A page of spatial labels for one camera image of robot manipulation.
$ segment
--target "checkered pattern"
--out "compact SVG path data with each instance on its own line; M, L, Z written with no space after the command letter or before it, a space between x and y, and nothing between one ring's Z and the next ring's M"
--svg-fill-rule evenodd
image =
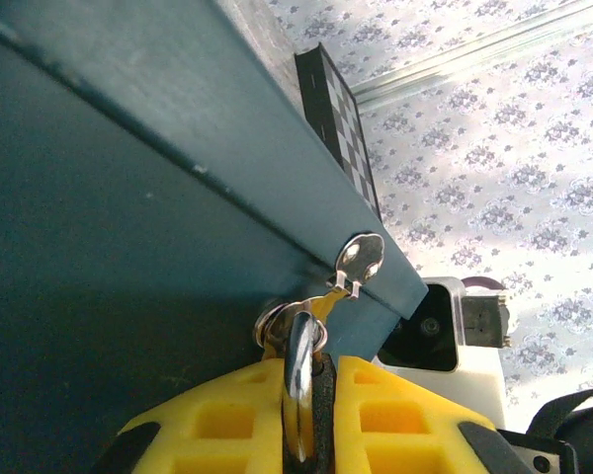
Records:
M372 210L376 215L379 215L374 183L367 161L367 150L354 98L325 55L323 55L323 65L336 124L338 145L342 155L343 170Z

